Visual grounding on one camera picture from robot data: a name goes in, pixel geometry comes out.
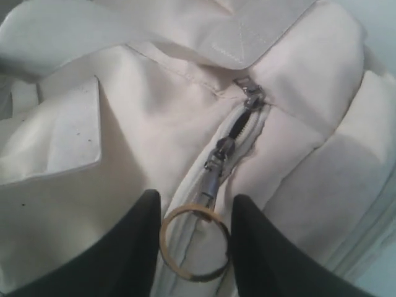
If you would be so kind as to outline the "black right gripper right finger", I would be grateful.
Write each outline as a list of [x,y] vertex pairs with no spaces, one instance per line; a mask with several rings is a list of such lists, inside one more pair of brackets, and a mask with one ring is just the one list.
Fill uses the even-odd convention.
[[368,296],[305,255],[242,194],[233,200],[231,255],[240,296]]

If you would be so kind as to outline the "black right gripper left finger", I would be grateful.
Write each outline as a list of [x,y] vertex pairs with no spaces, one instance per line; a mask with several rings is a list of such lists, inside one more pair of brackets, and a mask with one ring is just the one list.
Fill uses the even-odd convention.
[[150,296],[160,220],[160,194],[149,189],[95,243],[83,240],[85,228],[2,223],[1,296]]

